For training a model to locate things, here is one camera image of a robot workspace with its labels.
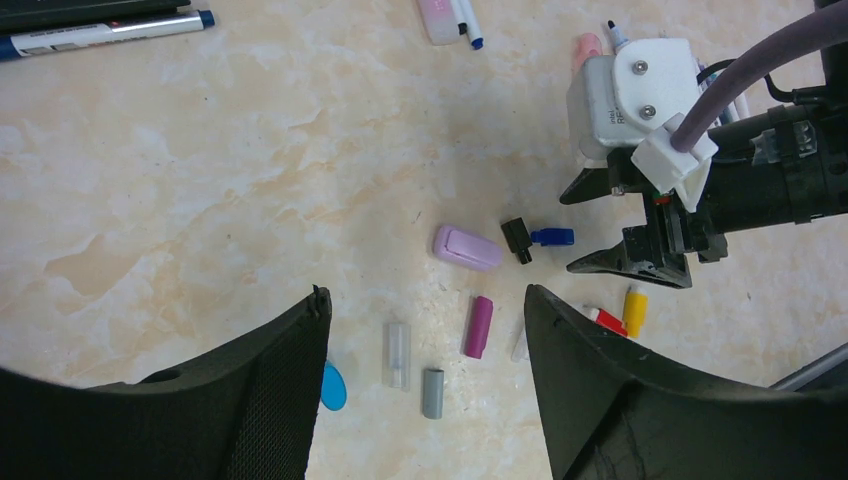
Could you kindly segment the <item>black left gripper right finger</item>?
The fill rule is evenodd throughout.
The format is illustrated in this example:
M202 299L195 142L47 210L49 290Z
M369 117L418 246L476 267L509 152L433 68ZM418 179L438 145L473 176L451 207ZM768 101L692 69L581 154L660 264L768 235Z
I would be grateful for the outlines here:
M540 285L525 331L557 479L843 479L847 350L769 388L688 367Z

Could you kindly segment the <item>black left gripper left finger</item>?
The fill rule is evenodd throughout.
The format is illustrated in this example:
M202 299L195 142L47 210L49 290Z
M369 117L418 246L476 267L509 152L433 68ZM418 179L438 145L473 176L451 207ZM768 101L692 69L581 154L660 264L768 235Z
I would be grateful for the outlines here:
M274 320L135 384L1 373L5 479L301 479L332 318L315 288Z

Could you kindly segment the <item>yellow pen cap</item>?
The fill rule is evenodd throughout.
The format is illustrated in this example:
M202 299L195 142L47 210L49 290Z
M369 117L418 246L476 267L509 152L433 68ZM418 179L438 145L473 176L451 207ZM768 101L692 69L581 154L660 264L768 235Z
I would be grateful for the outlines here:
M622 321L630 338L638 338L647 318L649 297L646 290L632 284L625 294Z

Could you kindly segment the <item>red black pen cap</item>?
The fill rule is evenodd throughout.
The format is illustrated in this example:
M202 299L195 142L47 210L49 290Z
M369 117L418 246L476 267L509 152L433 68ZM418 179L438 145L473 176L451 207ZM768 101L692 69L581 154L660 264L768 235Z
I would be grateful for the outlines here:
M624 322L608 311L597 307L588 307L586 312L587 317L597 325L600 325L622 337L628 337L628 332Z

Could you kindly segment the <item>blue square pen cap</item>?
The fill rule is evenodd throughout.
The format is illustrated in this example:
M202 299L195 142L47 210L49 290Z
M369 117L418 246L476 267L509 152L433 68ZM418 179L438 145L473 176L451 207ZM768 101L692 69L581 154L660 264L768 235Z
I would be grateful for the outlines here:
M530 233L531 241L543 247L571 246L575 244L575 232L569 228L544 228Z

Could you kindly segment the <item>small black pen cap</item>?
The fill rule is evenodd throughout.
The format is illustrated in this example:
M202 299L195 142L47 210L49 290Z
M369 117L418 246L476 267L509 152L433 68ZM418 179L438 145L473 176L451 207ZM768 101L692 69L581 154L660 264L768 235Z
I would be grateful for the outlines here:
M522 265L532 261L530 248L533 245L530 233L521 217L504 222L501 225L507 246Z

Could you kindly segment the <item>magenta pen cap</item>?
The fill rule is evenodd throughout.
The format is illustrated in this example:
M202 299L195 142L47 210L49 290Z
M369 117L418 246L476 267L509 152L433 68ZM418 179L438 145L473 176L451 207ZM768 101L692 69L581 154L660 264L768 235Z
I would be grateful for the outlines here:
M491 321L494 312L493 302L485 296L477 296L471 307L470 318L465 336L463 353L474 359L481 359L486 349Z

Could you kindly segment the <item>clear pen cap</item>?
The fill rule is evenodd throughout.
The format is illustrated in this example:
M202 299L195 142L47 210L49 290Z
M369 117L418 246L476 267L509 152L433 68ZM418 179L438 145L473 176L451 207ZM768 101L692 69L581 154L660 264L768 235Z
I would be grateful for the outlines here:
M411 370L411 327L406 323L384 326L383 381L390 388L408 390Z

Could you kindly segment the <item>grey marker cap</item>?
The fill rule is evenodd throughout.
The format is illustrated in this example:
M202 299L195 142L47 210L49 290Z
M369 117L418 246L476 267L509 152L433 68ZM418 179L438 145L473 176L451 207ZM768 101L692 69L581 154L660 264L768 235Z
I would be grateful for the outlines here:
M429 420L443 417L444 371L427 368L422 375L422 415Z

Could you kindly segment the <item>pink marker cap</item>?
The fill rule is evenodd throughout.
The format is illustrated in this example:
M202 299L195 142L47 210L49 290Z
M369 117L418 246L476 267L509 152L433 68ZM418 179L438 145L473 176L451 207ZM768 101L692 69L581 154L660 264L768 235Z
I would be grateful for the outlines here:
M437 230L432 250L441 260L480 272L498 267L503 260L503 251L496 243L453 225Z

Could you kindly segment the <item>black white pen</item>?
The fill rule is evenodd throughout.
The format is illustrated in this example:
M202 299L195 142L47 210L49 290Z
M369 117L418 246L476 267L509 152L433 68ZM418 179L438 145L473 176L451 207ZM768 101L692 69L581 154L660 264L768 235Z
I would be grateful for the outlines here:
M465 35L467 33L467 23L464 14L464 10L460 0L451 0L451 7L453 9L454 17L456 23L458 25L458 31L460 35Z

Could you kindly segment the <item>blue capped whiteboard pen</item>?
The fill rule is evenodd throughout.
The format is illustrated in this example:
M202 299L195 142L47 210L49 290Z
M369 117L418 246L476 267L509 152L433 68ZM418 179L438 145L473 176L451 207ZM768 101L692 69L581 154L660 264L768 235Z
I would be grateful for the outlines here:
M1 36L1 61L206 30L216 24L210 10L143 20L107 21Z

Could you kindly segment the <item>pink highlighter marker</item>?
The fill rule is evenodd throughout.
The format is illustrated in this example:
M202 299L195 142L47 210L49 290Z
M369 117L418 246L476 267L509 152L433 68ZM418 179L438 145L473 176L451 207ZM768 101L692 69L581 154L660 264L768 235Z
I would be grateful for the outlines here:
M572 58L572 73L576 74L587 59L602 55L603 45L596 34L590 32L580 34L575 43Z

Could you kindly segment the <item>white pen blue cap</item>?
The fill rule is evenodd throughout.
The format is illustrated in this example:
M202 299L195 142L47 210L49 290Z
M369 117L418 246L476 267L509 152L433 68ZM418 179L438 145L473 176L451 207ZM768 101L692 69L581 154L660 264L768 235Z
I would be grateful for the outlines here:
M613 53L618 54L630 42L630 39L613 20L607 21L607 30Z

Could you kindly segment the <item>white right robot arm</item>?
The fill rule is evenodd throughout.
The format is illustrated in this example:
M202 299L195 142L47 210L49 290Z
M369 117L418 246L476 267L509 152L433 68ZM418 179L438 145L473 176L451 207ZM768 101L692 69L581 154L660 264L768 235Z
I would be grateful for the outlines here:
M718 124L750 86L813 52L823 85L771 87L775 107ZM561 202L637 194L646 218L617 245L572 261L571 273L684 289L692 284L688 256L725 258L729 233L847 210L843 1L819 1L740 57L705 69L682 38L618 41L612 54L583 63L567 107L582 169Z

